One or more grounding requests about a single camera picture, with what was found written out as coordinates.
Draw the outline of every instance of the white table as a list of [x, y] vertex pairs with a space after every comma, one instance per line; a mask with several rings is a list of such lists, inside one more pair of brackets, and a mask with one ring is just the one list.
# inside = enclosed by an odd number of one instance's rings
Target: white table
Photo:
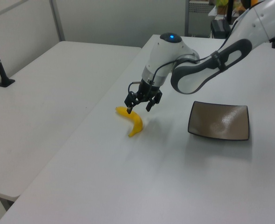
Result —
[[0, 197], [18, 198], [139, 51], [60, 42], [0, 87]]
[[[135, 108], [144, 130], [114, 112], [141, 78], [153, 36], [0, 224], [275, 223], [275, 49], [263, 44], [238, 65], [182, 95], [166, 80], [159, 105]], [[183, 38], [204, 57], [222, 40]], [[248, 105], [249, 141], [187, 132], [194, 100]]]

